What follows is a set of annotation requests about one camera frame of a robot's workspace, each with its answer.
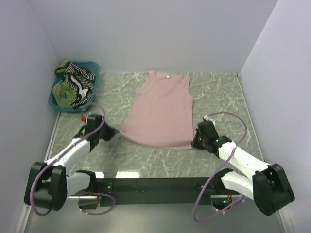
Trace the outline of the pink tank top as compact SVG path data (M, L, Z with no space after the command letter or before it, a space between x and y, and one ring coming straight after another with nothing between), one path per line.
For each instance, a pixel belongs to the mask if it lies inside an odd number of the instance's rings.
M189 76L149 71L121 135L137 144L189 150L194 139Z

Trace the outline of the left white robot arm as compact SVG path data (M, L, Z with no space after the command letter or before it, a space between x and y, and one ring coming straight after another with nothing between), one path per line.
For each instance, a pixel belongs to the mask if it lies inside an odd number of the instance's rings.
M96 173L78 170L69 176L76 161L90 153L100 140L110 141L118 130L109 126L102 115L90 114L71 142L56 156L32 164L24 194L24 203L34 211L38 208L60 210L69 196L76 193L100 196Z

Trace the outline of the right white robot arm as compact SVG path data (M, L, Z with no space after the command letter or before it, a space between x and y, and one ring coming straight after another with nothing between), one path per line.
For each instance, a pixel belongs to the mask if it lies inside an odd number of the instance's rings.
M227 190L238 192L252 199L267 216L295 200L281 165L261 161L228 137L219 136L212 121L204 120L197 125L192 146L207 150L224 161L201 187L197 204L207 188L220 194Z

